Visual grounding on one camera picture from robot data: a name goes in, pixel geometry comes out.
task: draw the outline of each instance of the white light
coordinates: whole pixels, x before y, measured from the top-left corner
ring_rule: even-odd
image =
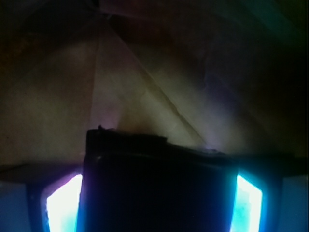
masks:
[[[262,191],[241,175],[237,176],[237,190],[231,232],[258,232],[261,218]]]
[[[76,175],[47,198],[50,232],[75,232],[82,186],[82,175]]]

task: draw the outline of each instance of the cyan light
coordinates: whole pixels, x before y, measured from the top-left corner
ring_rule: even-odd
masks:
[[[82,185],[76,175],[47,198],[46,208],[50,232],[75,232]]]
[[[241,175],[237,176],[234,211],[230,232],[258,232],[262,191]]]

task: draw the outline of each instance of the black rectangular object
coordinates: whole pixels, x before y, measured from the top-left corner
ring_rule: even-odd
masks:
[[[78,231],[227,232],[237,173],[220,153],[89,130]]]

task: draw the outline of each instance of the glowing light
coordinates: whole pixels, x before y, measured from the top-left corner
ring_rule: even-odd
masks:
[[[261,207],[262,191],[238,175],[230,232],[258,232]]]
[[[74,232],[82,186],[82,175],[76,175],[47,198],[50,232]]]

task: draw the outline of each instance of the illuminated panel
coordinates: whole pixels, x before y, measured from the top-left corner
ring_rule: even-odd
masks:
[[[230,232],[258,232],[261,207],[262,191],[238,175]]]
[[[76,175],[47,198],[50,232],[76,231],[76,219],[82,175]]]

